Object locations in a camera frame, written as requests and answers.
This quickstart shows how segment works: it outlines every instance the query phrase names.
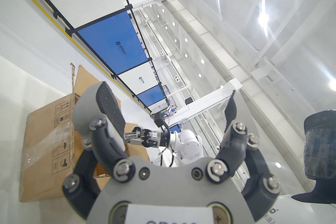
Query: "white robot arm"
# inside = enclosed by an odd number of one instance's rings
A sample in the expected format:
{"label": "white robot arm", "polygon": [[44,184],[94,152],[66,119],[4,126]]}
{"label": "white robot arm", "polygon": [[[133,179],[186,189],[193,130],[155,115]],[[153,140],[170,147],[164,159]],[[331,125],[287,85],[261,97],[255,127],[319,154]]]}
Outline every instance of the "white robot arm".
{"label": "white robot arm", "polygon": [[131,133],[125,134],[124,140],[126,143],[145,147],[167,147],[177,153],[179,166],[191,164],[204,157],[201,137],[189,129],[183,129],[180,133],[173,131],[168,134],[135,127]]}

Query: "packing tape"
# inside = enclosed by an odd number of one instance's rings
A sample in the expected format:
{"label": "packing tape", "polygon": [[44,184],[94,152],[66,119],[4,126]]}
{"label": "packing tape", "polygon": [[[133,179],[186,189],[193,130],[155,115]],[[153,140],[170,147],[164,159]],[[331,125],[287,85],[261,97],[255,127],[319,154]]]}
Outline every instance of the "packing tape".
{"label": "packing tape", "polygon": [[49,153],[52,153],[52,158],[57,158],[63,153],[67,153],[68,151],[71,152],[71,137],[72,128],[70,127],[70,122],[56,127],[40,142],[23,150],[21,171],[25,171]]}

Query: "white label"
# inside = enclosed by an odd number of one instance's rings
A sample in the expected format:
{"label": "white label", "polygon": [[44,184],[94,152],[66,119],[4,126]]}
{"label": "white label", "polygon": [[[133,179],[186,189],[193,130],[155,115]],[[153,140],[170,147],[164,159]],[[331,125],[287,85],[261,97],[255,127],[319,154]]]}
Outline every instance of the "white label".
{"label": "white label", "polygon": [[125,224],[209,224],[210,207],[128,205]]}

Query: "white wall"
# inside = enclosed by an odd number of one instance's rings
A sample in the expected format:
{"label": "white wall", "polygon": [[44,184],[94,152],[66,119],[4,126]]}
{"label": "white wall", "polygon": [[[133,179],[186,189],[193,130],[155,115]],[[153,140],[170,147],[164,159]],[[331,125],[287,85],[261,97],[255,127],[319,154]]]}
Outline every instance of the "white wall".
{"label": "white wall", "polygon": [[[27,115],[71,93],[72,62],[108,82],[121,100],[126,122],[157,128],[150,116],[89,62],[31,0],[0,0],[0,8],[0,223],[84,223],[63,198],[18,201]],[[148,153],[150,159],[158,156],[157,149]]]}

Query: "black rubber pad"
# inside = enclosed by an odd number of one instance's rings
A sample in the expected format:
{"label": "black rubber pad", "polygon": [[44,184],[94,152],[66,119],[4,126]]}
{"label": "black rubber pad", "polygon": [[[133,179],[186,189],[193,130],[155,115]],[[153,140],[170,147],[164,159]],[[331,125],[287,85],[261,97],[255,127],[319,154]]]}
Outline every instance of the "black rubber pad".
{"label": "black rubber pad", "polygon": [[119,135],[124,138],[125,120],[111,88],[105,81],[102,82],[97,90],[96,100],[101,112],[109,118]]}

